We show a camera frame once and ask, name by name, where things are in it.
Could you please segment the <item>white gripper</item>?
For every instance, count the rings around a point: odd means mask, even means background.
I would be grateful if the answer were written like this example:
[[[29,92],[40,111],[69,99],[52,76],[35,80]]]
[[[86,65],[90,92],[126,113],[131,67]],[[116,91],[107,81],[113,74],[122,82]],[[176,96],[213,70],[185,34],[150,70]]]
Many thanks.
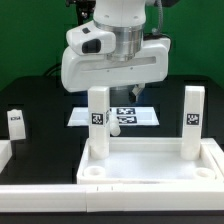
[[[108,60],[105,55],[79,56],[67,47],[62,57],[61,81],[69,92],[85,91],[93,86],[134,85],[129,100],[137,102],[144,83],[159,82],[168,74],[170,40],[144,41],[129,61]]]

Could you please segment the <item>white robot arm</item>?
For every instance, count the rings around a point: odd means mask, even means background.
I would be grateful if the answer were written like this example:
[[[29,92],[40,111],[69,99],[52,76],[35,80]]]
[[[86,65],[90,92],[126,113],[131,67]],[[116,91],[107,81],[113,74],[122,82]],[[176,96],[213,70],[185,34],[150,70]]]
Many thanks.
[[[168,74],[169,37],[160,28],[143,37],[145,7],[162,0],[96,0],[93,20],[66,33],[61,80],[69,92],[93,86],[132,86],[135,101],[147,83]]]

